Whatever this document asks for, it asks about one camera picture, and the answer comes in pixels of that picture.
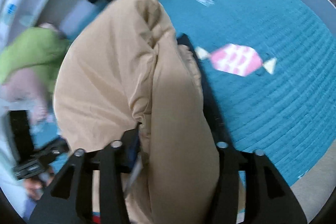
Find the person's left hand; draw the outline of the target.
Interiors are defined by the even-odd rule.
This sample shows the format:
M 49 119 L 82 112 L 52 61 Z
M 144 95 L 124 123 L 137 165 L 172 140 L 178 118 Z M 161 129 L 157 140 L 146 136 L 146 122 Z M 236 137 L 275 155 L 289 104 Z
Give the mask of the person's left hand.
M 32 198 L 34 201 L 37 201 L 41 198 L 44 189 L 51 184 L 52 180 L 55 177 L 54 170 L 52 166 L 49 166 L 48 173 L 48 180 L 44 181 L 41 180 L 39 176 L 34 176 L 31 178 L 25 178 L 23 180 L 23 186 L 26 190 L 27 195 L 29 198 Z

